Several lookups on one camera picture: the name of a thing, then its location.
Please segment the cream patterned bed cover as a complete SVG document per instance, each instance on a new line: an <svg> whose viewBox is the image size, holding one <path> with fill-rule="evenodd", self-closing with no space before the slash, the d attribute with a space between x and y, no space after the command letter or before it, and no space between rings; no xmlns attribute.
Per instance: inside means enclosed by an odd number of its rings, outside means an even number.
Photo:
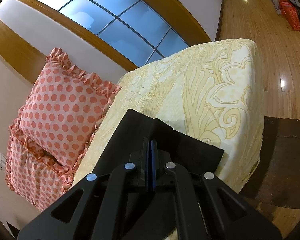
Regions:
<svg viewBox="0 0 300 240"><path fill-rule="evenodd" d="M217 176L240 192L260 161L264 128L262 64L254 41L191 46L128 72L75 173L91 172L129 109L225 151Z"/></svg>

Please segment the red gift bag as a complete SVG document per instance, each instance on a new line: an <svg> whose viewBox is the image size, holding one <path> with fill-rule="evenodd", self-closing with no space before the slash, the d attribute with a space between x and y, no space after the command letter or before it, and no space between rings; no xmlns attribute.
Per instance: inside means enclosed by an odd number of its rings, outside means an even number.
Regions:
<svg viewBox="0 0 300 240"><path fill-rule="evenodd" d="M281 15L285 17L294 31L300 31L300 20L296 8L287 0L279 0Z"/></svg>

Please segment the black pants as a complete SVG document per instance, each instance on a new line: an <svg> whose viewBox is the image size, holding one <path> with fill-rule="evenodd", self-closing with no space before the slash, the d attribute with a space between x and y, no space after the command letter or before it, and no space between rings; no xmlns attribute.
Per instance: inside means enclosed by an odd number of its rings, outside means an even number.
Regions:
<svg viewBox="0 0 300 240"><path fill-rule="evenodd" d="M161 150L162 185L145 187L140 164L143 139ZM207 239L200 211L200 186L215 172L223 150L176 131L163 121L129 109L102 153L95 172L108 175L108 187L93 239Z"/></svg>

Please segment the dark brown floor rug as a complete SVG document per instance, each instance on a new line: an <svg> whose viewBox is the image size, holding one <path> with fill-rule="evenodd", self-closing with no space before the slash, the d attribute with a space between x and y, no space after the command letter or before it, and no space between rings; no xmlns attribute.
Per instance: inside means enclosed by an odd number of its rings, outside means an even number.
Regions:
<svg viewBox="0 0 300 240"><path fill-rule="evenodd" d="M260 163L240 194L300 209L300 119L265 117Z"/></svg>

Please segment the white wall outlet panel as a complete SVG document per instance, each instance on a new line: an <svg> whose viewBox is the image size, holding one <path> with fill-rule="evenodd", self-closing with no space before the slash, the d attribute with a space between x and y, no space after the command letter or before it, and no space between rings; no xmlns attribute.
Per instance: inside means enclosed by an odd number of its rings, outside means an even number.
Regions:
<svg viewBox="0 0 300 240"><path fill-rule="evenodd" d="M0 170L6 170L6 156L0 152Z"/></svg>

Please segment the far pink polka dot pillow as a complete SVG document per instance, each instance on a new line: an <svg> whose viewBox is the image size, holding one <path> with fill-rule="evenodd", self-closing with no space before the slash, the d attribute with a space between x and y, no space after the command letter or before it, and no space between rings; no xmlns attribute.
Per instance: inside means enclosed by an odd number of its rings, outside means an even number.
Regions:
<svg viewBox="0 0 300 240"><path fill-rule="evenodd" d="M21 110L19 127L60 165L76 170L120 90L54 48Z"/></svg>

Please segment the wooden framed window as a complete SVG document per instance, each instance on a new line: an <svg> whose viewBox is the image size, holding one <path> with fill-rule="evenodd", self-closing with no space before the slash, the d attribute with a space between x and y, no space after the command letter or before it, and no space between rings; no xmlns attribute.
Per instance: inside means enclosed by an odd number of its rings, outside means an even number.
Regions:
<svg viewBox="0 0 300 240"><path fill-rule="evenodd" d="M126 72L210 42L179 0L1 0L0 54L57 47L73 64L116 82Z"/></svg>

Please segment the near pink polka dot pillow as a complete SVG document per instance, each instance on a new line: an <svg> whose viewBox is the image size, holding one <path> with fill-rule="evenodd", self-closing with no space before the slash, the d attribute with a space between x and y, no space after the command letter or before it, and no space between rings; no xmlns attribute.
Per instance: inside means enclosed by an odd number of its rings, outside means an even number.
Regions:
<svg viewBox="0 0 300 240"><path fill-rule="evenodd" d="M70 189L75 173L45 154L19 124L15 118L8 128L6 184L42 212Z"/></svg>

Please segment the pink polka dot pillow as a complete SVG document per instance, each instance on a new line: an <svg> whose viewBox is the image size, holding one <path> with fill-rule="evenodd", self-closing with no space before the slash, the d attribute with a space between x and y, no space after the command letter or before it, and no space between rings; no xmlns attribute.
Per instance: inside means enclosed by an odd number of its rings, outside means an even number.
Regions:
<svg viewBox="0 0 300 240"><path fill-rule="evenodd" d="M21 110L19 127L60 165L76 170L120 90L54 48Z"/></svg>
<svg viewBox="0 0 300 240"><path fill-rule="evenodd" d="M6 184L42 212L70 189L75 173L45 154L19 124L15 118L8 128Z"/></svg>

